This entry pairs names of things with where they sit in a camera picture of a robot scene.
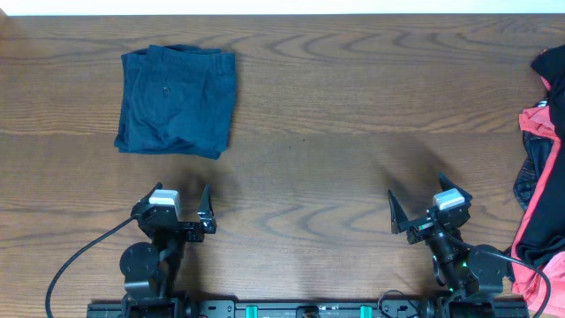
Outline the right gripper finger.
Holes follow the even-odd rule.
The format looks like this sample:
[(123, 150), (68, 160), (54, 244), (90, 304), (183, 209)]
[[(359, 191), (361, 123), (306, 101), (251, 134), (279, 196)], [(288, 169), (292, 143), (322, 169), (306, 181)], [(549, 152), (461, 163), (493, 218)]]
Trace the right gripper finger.
[(409, 219), (391, 190), (388, 190), (388, 202), (391, 216), (391, 233), (399, 234), (406, 231)]
[(466, 201), (472, 200), (471, 194), (467, 193), (462, 187), (453, 183), (444, 173), (439, 172), (438, 179), (439, 179), (440, 187), (443, 192), (446, 192), (451, 189), (456, 189), (464, 197)]

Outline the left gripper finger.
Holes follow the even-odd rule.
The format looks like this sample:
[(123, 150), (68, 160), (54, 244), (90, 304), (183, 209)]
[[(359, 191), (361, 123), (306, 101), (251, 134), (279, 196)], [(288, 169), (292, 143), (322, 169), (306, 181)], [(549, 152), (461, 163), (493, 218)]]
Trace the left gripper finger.
[(154, 186), (144, 197), (142, 197), (142, 198), (139, 200), (139, 202), (140, 202), (140, 203), (143, 203), (143, 204), (148, 204), (148, 203), (149, 203), (149, 200), (150, 200), (150, 198), (151, 198), (151, 196), (153, 195), (153, 193), (154, 193), (156, 190), (161, 190), (161, 189), (162, 189), (162, 183), (161, 183), (161, 182), (157, 182), (157, 183), (155, 184), (155, 186)]
[(204, 187), (198, 208), (198, 216), (203, 231), (206, 234), (216, 234), (217, 223), (211, 201), (210, 185), (205, 185)]

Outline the black polo shirt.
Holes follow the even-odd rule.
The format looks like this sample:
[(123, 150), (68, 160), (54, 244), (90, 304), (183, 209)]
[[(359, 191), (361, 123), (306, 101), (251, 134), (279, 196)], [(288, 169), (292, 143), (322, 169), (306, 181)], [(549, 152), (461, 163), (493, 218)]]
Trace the black polo shirt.
[(547, 95), (518, 116), (527, 160), (514, 185), (525, 210), (514, 249), (539, 267), (564, 251), (564, 48), (541, 53), (531, 68)]

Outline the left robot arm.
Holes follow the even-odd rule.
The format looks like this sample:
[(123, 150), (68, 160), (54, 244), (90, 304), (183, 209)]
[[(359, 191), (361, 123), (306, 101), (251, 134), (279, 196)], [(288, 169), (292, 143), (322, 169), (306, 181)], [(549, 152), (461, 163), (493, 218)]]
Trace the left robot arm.
[(171, 296), (187, 243), (201, 243), (217, 230), (210, 187), (204, 187), (198, 222), (179, 219), (180, 194), (158, 183), (132, 208), (131, 217), (151, 239), (129, 246), (119, 262), (128, 296), (146, 302)]

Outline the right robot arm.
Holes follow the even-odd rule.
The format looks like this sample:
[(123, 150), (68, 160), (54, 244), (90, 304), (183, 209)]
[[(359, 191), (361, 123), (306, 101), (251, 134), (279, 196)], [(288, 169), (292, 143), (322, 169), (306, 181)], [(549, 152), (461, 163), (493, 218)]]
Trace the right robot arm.
[(432, 206), (413, 220), (396, 196), (388, 193), (391, 232), (404, 233), (411, 245), (425, 242), (433, 255), (438, 284), (457, 297), (495, 298), (503, 291), (508, 262), (493, 246), (463, 241), (460, 228), (471, 218), (472, 196), (442, 173), (439, 183), (441, 192), (434, 195)]

